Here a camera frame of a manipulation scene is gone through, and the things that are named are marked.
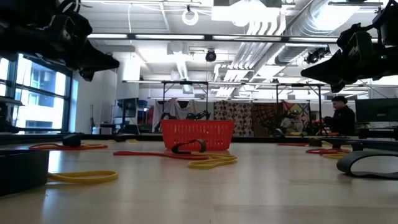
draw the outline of colorful curtain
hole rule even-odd
[[[214,103],[214,120],[235,120],[233,136],[252,137],[251,103]]]
[[[310,122],[310,104],[309,103],[289,103],[283,101],[285,114],[298,111],[303,127],[306,128]]]
[[[282,104],[253,103],[251,107],[254,137],[268,137],[274,134],[282,121],[282,113],[277,114],[277,106],[282,112]]]

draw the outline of plastic basket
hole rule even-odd
[[[162,120],[165,147],[171,149],[178,143],[202,139],[208,151],[225,151],[231,144],[234,121]],[[181,150],[199,151],[198,142],[187,144]]]

